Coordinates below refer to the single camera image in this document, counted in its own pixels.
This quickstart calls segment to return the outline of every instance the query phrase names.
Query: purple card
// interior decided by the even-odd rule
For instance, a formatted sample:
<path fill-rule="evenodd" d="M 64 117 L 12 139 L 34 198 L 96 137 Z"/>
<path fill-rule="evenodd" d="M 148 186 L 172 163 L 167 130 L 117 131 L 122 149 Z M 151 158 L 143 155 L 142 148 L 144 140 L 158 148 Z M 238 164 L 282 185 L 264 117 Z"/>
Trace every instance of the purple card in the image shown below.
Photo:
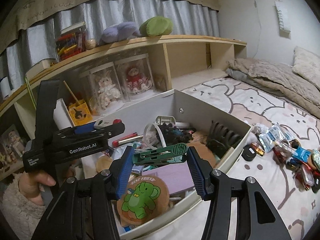
<path fill-rule="evenodd" d="M 187 162 L 165 165 L 142 175 L 153 175 L 162 179 L 168 187 L 169 194 L 175 194 L 194 187 Z"/>

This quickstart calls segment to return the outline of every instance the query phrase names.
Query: clear display case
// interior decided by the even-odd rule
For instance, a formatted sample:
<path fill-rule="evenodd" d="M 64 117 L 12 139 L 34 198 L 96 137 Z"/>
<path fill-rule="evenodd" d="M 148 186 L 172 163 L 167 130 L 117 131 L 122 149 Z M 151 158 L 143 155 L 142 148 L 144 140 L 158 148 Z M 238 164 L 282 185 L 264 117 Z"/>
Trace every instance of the clear display case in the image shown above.
<path fill-rule="evenodd" d="M 121 59 L 114 64 L 121 89 L 129 100 L 150 97 L 155 92 L 148 54 Z"/>
<path fill-rule="evenodd" d="M 79 78 L 93 115 L 110 114 L 124 105 L 125 99 L 112 62 L 86 70 Z"/>

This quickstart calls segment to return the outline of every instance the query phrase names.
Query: fluffy sleeve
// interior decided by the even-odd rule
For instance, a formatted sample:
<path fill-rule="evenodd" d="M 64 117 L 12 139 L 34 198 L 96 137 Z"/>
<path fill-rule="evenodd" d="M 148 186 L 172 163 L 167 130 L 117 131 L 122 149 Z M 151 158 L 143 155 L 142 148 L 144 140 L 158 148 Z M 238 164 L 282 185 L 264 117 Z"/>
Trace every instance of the fluffy sleeve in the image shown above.
<path fill-rule="evenodd" d="M 2 213 L 20 240 L 30 240 L 44 211 L 45 206 L 37 206 L 19 192 L 19 178 L 15 175 L 13 182 L 4 192 Z"/>

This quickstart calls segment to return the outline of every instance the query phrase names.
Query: purple plush toy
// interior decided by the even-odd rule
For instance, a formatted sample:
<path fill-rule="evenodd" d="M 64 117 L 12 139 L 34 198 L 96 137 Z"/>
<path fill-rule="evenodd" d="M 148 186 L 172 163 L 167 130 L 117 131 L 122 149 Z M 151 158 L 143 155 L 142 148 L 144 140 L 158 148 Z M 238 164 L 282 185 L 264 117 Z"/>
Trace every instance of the purple plush toy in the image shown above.
<path fill-rule="evenodd" d="M 135 22 L 125 22 L 112 25 L 103 31 L 99 45 L 124 41 L 131 36 L 141 36 L 139 27 Z"/>

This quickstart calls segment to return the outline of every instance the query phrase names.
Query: wall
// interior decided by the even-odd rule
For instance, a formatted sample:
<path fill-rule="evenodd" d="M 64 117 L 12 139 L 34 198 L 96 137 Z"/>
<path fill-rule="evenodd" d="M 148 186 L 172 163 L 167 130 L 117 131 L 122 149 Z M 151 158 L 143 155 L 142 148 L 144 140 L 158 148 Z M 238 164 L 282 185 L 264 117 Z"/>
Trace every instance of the wall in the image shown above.
<path fill-rule="evenodd" d="M 246 41 L 247 56 L 293 64 L 295 46 L 320 55 L 320 23 L 304 0 L 284 2 L 291 25 L 288 38 L 281 37 L 276 0 L 219 0 L 220 36 Z"/>

